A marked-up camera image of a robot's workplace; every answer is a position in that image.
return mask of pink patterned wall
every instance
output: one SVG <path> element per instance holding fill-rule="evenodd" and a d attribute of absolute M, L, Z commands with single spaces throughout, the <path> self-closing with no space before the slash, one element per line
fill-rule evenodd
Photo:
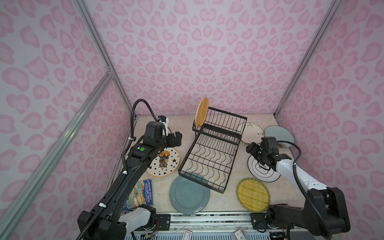
<path fill-rule="evenodd" d="M 184 114 L 274 112 L 331 0 L 86 2 L 130 101 Z"/>
<path fill-rule="evenodd" d="M 1 218 L 106 69 L 71 0 L 0 4 Z"/>
<path fill-rule="evenodd" d="M 80 233 L 77 217 L 102 198 L 128 122 L 125 105 L 110 83 L 11 239 L 75 239 Z"/>
<path fill-rule="evenodd" d="M 279 116 L 303 169 L 344 192 L 347 240 L 384 239 L 383 12 L 347 1 Z"/>

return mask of paper tag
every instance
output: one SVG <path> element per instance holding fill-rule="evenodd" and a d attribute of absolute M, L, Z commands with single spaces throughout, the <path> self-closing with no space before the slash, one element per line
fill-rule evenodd
<path fill-rule="evenodd" d="M 191 237 L 192 237 L 192 232 L 184 229 L 182 240 L 191 240 Z"/>
<path fill-rule="evenodd" d="M 245 236 L 241 232 L 241 229 L 235 232 L 235 236 L 236 236 L 237 240 L 246 240 Z"/>

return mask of gray-blue round plate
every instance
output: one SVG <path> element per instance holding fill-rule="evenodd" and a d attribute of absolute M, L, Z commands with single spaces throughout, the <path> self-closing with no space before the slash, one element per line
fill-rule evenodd
<path fill-rule="evenodd" d="M 203 179 L 202 176 L 192 173 L 191 177 Z M 172 206 L 185 215 L 193 215 L 203 210 L 209 201 L 209 188 L 190 181 L 182 176 L 176 178 L 169 191 Z"/>
<path fill-rule="evenodd" d="M 287 129 L 280 127 L 280 126 L 269 126 L 265 129 L 265 136 L 266 137 L 275 137 L 277 141 L 288 141 L 288 142 L 294 142 L 293 135 L 288 131 Z M 289 143 L 280 143 L 282 148 L 288 148 L 292 146 L 292 144 Z"/>

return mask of book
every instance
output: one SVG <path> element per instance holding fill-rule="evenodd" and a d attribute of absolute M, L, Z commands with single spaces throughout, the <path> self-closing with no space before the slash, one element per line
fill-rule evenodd
<path fill-rule="evenodd" d="M 124 212 L 128 209 L 134 209 L 141 204 L 153 204 L 152 179 L 137 182 L 127 201 L 125 202 L 122 211 Z"/>

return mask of dish rack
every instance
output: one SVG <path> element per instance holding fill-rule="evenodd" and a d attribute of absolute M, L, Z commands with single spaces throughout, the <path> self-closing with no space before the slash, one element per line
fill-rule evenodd
<path fill-rule="evenodd" d="M 245 122 L 246 117 L 209 107 L 203 125 L 193 123 L 195 140 L 178 169 L 179 175 L 224 193 Z"/>

